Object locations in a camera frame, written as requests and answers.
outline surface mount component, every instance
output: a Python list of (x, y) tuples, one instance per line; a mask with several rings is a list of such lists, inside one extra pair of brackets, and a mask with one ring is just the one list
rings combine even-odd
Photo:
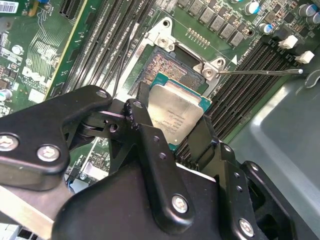
[(188, 5), (189, 2), (190, 2), (190, 0), (178, 0), (177, 3), (178, 3), (179, 6), (185, 8)]
[(189, 8), (188, 12), (195, 16), (198, 15), (198, 13), (200, 12), (201, 8), (203, 7), (203, 2), (200, 0), (195, 0), (194, 3), (191, 5), (191, 7)]
[(234, 30), (235, 28), (228, 23), (227, 25), (225, 25), (225, 27), (221, 31), (220, 36), (224, 39), (228, 39), (230, 38)]
[(218, 32), (224, 23), (225, 23), (225, 20), (223, 20), (222, 17), (216, 16), (216, 18), (214, 19), (213, 23), (210, 26), (210, 29), (215, 32)]
[(207, 24), (210, 22), (211, 18), (214, 15), (214, 11), (212, 11), (210, 8), (206, 8), (202, 15), (199, 18), (199, 21), (202, 22), (203, 24)]
[(232, 46), (237, 47), (241, 43), (241, 41), (244, 39), (244, 37), (245, 36), (242, 33), (237, 31), (235, 34), (233, 34), (229, 43)]

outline green circuit board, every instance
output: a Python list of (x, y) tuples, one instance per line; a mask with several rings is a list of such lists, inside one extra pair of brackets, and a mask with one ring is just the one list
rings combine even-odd
[[(19, 2), (20, 7), (17, 14), (8, 18), (10, 16), (8, 13), (0, 13), (2, 17), (0, 23), (1, 21), (10, 23), (10, 26), (1, 33), (0, 80), (7, 83), (7, 88), (12, 91), (12, 98), (0, 101), (0, 117), (59, 94), (68, 80), (77, 55), (82, 51), (91, 32), (95, 16), (101, 4), (104, 3), (102, 0), (82, 0), (75, 17), (67, 19), (60, 12), (62, 0), (50, 0), (47, 4), (39, 3), (35, 8), (34, 16), (28, 16), (29, 11), (33, 9), (32, 4), (26, 4), (30, 3), (29, 1), (12, 2)], [(181, 5), (180, 2), (187, 2), (187, 4)], [(258, 29), (262, 23), (272, 24), (274, 29), (286, 26), (292, 31), (292, 34), (304, 42), (310, 51), (319, 45), (319, 25), (308, 24), (305, 18), (298, 16), (299, 6), (311, 4), (309, 0), (261, 0), (258, 1), (260, 5), (258, 13), (250, 16), (244, 14), (244, 7), (249, 3), (248, 0), (239, 3), (216, 0), (213, 6), (211, 0), (203, 0), (200, 1), (201, 9), (197, 13), (192, 10), (195, 2), (196, 0), (155, 1), (143, 23), (143, 26), (146, 27), (138, 30), (131, 43), (130, 57), (134, 55), (146, 31), (164, 17), (172, 19), (174, 38), (208, 62), (217, 57), (224, 57), (226, 59), (225, 70), (236, 69), (254, 49), (262, 37)], [(242, 41), (237, 46), (231, 45), (230, 38), (224, 39), (220, 30), (211, 29), (212, 19), (207, 23), (201, 21), (204, 11), (208, 8), (212, 10), (214, 16), (221, 17), (224, 24), (231, 25), (234, 31), (243, 35)], [(291, 14), (290, 20), (286, 19), (288, 14)], [(147, 46), (141, 53), (123, 89), (128, 91), (136, 83), (153, 51), (153, 46)], [(219, 84), (223, 84), (226, 79), (227, 77), (222, 77)], [(225, 140), (230, 140), (285, 81), (285, 77), (281, 78), (251, 111), (246, 121), (242, 121)], [(108, 156), (108, 142), (98, 139), (92, 144), (75, 150), (71, 155), (70, 166), (81, 168), (84, 161), (92, 161), (94, 166), (107, 172)]]

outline silver screw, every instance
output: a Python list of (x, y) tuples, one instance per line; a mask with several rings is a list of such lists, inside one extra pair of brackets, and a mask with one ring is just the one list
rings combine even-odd
[(137, 108), (140, 108), (140, 109), (143, 108), (141, 102), (139, 102), (139, 101), (134, 101), (133, 105), (135, 105)]
[(168, 39), (166, 39), (164, 37), (160, 37), (158, 39), (158, 45), (159, 45), (160, 48), (164, 48), (165, 49), (166, 47), (168, 47), (169, 41), (168, 41)]
[(253, 168), (253, 170), (255, 170), (256, 172), (259, 171), (259, 168), (257, 167), (257, 165), (251, 163), (251, 167)]
[(181, 196), (174, 195), (172, 198), (172, 205), (174, 209), (181, 214), (184, 214), (188, 211), (188, 204), (186, 200)]
[(60, 152), (55, 146), (42, 146), (36, 155), (44, 162), (53, 162), (59, 158)]
[(107, 94), (102, 90), (97, 91), (96, 94), (101, 98), (107, 98)]
[(205, 78), (211, 78), (214, 74), (214, 71), (211, 68), (206, 68), (203, 70), (203, 76)]
[(1, 135), (0, 136), (0, 151), (9, 152), (18, 147), (19, 141), (15, 136)]
[(86, 180), (87, 175), (86, 175), (85, 173), (80, 173), (79, 178), (80, 178), (81, 180)]
[(247, 235), (250, 238), (254, 236), (254, 229), (252, 228), (251, 224), (247, 220), (240, 218), (239, 224), (240, 224), (241, 230), (244, 232), (245, 235)]

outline ram slot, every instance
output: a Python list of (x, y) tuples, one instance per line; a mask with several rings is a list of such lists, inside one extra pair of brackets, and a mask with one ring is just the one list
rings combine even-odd
[(132, 0), (117, 1), (115, 7), (112, 10), (112, 14), (109, 21), (105, 25), (101, 35), (98, 38), (97, 44), (83, 70), (80, 80), (75, 86), (76, 89), (90, 84), (92, 76), (97, 71), (100, 63), (108, 51), (111, 41), (117, 34), (122, 20), (126, 17), (126, 13), (130, 7)]
[[(289, 69), (291, 64), (277, 48), (260, 41), (237, 70)], [(258, 102), (270, 91), (281, 76), (231, 75), (212, 98), (211, 108), (206, 112), (220, 139), (226, 138), (239, 124), (248, 120), (248, 115)], [(189, 146), (185, 139), (175, 152), (177, 162), (189, 165)]]
[(109, 19), (115, 2), (116, 0), (109, 0), (103, 3), (101, 6), (101, 11), (93, 23), (93, 29), (90, 31), (89, 37), (85, 41), (80, 54), (77, 56), (73, 64), (68, 76), (68, 80), (63, 86), (63, 93), (72, 91), (77, 85), (80, 75), (82, 74), (88, 59), (93, 52), (101, 32), (106, 28), (107, 20)]
[[(264, 70), (268, 65), (267, 63), (269, 63), (269, 61), (275, 56), (274, 53), (264, 54), (265, 51), (262, 53), (263, 54), (258, 58), (257, 64), (251, 65), (248, 70)], [(228, 91), (227, 96), (225, 96), (225, 98), (220, 102), (219, 107), (216, 108), (216, 111), (211, 116), (213, 127), (215, 127), (219, 122), (219, 119), (221, 119), (229, 111), (229, 109), (232, 108), (233, 104), (239, 100), (244, 93), (242, 89), (246, 88), (246, 91), (250, 92), (250, 89), (248, 89), (250, 84), (254, 81), (257, 81), (259, 77), (258, 75), (239, 75), (237, 78), (239, 80), (235, 81), (236, 85), (232, 86), (232, 89)]]
[[(148, 29), (149, 25), (145, 24), (145, 21), (146, 21), (148, 15), (150, 13), (152, 7), (154, 6), (155, 2), (156, 2), (156, 0), (152, 0), (152, 1), (148, 1), (147, 2), (147, 7), (143, 10), (140, 18), (137, 21), (139, 23), (139, 27), (136, 30), (135, 34), (140, 33), (141, 31), (144, 33), (144, 31), (146, 29)], [(119, 70), (118, 67), (121, 64), (121, 57), (122, 57), (122, 54), (124, 54), (124, 51), (125, 50), (123, 50), (122, 53), (117, 57), (115, 63), (113, 64), (113, 67), (111, 68), (109, 73), (105, 74), (105, 76), (104, 76), (104, 78), (106, 79), (105, 84), (104, 84), (105, 85), (105, 89), (107, 89), (107, 87), (109, 86), (110, 82), (114, 79), (115, 75), (117, 74), (117, 72)]]
[[(269, 69), (272, 71), (279, 70), (279, 66), (283, 64), (283, 60), (278, 57), (277, 59), (273, 59), (271, 66)], [(273, 86), (274, 83), (280, 78), (274, 76), (265, 76), (259, 75), (254, 78), (255, 84), (250, 85), (245, 91), (246, 94), (239, 95), (236, 101), (236, 104), (231, 106), (226, 110), (226, 114), (221, 116), (215, 122), (215, 131), (221, 137), (226, 137), (226, 134), (229, 134), (229, 130), (231, 130), (231, 126), (235, 126), (237, 122), (240, 122), (241, 118), (245, 117), (247, 112), (243, 111), (246, 105), (251, 106), (251, 102), (257, 104), (265, 92), (265, 88), (269, 89), (270, 86)]]
[(119, 33), (115, 37), (110, 46), (108, 53), (106, 54), (103, 62), (101, 63), (98, 71), (95, 73), (94, 82), (92, 84), (97, 84), (99, 81), (99, 86), (103, 89), (108, 87), (108, 76), (110, 70), (113, 68), (115, 62), (118, 59), (120, 51), (125, 47), (126, 42), (130, 36), (130, 33), (135, 27), (135, 24), (138, 22), (140, 16), (144, 12), (144, 9), (148, 5), (148, 0), (135, 1), (130, 11), (127, 14), (127, 18), (121, 24)]

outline capacitor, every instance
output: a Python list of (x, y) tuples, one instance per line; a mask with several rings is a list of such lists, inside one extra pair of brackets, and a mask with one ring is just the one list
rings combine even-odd
[(257, 14), (259, 12), (259, 3), (257, 1), (252, 1), (247, 3), (244, 6), (244, 13), (246, 15), (252, 15), (252, 14)]
[(243, 0), (230, 0), (230, 2), (232, 3), (232, 4), (237, 4), (237, 3), (240, 3), (240, 2), (242, 2)]
[(25, 52), (23, 47), (20, 45), (14, 45), (11, 50), (15, 55), (22, 55)]
[(307, 17), (306, 22), (309, 24), (320, 24), (320, 12), (317, 12), (313, 16)]
[(316, 14), (317, 5), (315, 4), (302, 4), (299, 7), (298, 15), (301, 17), (311, 17)]
[(0, 102), (12, 98), (12, 92), (9, 89), (0, 90)]
[(262, 23), (259, 25), (259, 31), (265, 35), (269, 35), (272, 32), (272, 25), (271, 24), (266, 24)]

